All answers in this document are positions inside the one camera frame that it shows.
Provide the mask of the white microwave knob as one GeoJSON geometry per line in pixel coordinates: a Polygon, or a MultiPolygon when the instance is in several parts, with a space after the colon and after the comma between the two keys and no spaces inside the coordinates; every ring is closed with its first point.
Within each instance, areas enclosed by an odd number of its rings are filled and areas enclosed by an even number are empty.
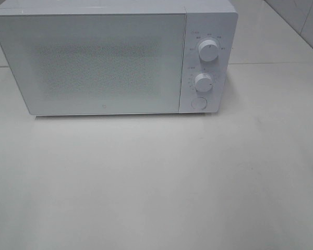
{"type": "Polygon", "coordinates": [[[198,53],[202,61],[210,62],[219,55],[220,46],[217,40],[213,38],[206,39],[199,43],[198,53]]]}
{"type": "Polygon", "coordinates": [[[195,89],[197,92],[208,92],[213,87],[213,79],[209,74],[198,74],[194,79],[195,89]]]}

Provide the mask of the white microwave door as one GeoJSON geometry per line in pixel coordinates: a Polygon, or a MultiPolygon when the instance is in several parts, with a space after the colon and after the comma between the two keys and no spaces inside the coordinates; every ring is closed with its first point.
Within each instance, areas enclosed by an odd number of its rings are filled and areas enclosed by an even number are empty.
{"type": "Polygon", "coordinates": [[[0,16],[32,115],[175,113],[185,15],[0,16]]]}

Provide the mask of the white microwave oven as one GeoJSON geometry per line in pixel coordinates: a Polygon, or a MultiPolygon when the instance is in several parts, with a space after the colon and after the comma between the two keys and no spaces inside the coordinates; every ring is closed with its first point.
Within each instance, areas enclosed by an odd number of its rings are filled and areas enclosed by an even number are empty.
{"type": "Polygon", "coordinates": [[[238,13],[229,1],[4,1],[0,4],[0,16],[166,14],[185,15],[179,109],[156,114],[217,112],[238,20],[238,13]],[[215,60],[205,62],[199,57],[198,45],[209,38],[218,41],[220,50],[215,60]],[[201,73],[213,79],[208,92],[195,89],[194,79],[201,73]],[[192,108],[191,102],[197,97],[207,100],[204,110],[192,108]]]}

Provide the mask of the round white door button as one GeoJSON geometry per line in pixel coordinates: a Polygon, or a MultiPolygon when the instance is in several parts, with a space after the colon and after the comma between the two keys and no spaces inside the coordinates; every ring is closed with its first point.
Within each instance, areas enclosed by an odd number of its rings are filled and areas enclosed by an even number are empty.
{"type": "Polygon", "coordinates": [[[207,107],[207,100],[203,97],[197,97],[192,100],[191,106],[193,109],[204,110],[207,107]]]}

